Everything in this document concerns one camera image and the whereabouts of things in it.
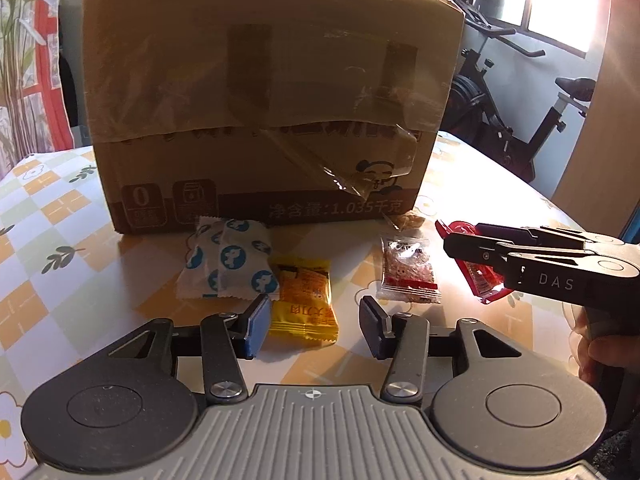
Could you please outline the person right hand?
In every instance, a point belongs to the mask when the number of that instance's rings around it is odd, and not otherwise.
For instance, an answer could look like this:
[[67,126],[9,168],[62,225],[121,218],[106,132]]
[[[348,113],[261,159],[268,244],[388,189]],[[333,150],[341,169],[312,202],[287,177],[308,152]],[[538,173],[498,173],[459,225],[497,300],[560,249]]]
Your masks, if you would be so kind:
[[578,377],[590,385],[597,382],[598,364],[623,368],[629,373],[639,373],[640,342],[638,336],[604,336],[590,338],[587,335],[587,317],[582,307],[574,307],[574,338],[572,352],[578,365]]

